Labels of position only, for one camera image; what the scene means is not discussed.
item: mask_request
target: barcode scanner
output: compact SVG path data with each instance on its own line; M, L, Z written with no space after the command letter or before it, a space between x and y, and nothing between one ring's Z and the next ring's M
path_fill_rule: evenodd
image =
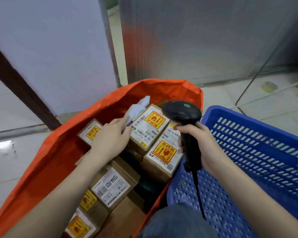
M202 117L202 112L197 106L183 100L167 102L163 106L162 113L168 119L180 125L195 125L197 122L200 121ZM191 134L181 133L181 141L186 159L186 161L184 162L184 168L187 172L192 172L193 182L198 196L202 216L204 219L206 219L198 188L197 171L202 169L201 152L199 149L199 144L196 138L193 137Z

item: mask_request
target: blue plastic basket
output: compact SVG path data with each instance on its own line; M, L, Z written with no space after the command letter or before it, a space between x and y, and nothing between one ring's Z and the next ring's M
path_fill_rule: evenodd
M298 137L221 106L202 119L218 144L265 192L298 219ZM167 192L168 205L199 209L192 174L179 165ZM219 237L256 237L225 190L205 170L199 191L208 223Z

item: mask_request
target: forearm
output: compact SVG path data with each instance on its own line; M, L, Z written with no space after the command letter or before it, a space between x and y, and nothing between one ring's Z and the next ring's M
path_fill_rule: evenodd
M105 165L82 163L48 196L35 206L4 237L57 237L65 230L96 173Z
M298 220L266 194L227 156L216 173L234 204L259 237L298 237Z

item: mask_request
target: hand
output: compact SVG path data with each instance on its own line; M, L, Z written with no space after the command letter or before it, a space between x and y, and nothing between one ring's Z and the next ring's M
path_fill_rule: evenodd
M131 134L131 127L126 127L122 132L128 119L128 115L121 119L114 119L96 133L91 145L92 157L101 158L104 164L107 164L123 151Z
M217 144L212 133L205 125L197 122L195 124L188 124L185 126L175 126L174 129L179 130L182 133L189 133L195 137L199 144L199 149L201 151L202 165L207 172L209 172L215 178L217 177L217 167L220 164L230 161L226 156L221 147ZM181 147L181 152L183 152L181 137L178 139L178 144Z

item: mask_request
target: black wire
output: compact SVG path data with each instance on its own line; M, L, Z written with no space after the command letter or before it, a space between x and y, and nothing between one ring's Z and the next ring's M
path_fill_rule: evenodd
M201 197L200 197L200 192L199 192L199 186L198 186L198 174L196 170L192 170L192 176L193 176L193 183L195 185L195 189L196 189L196 194L198 195L198 200L199 200L199 205L200 205L200 210L202 213L203 218L206 220L205 218L205 214L204 214L204 210L203 210L203 206L202 206L202 202L201 202Z

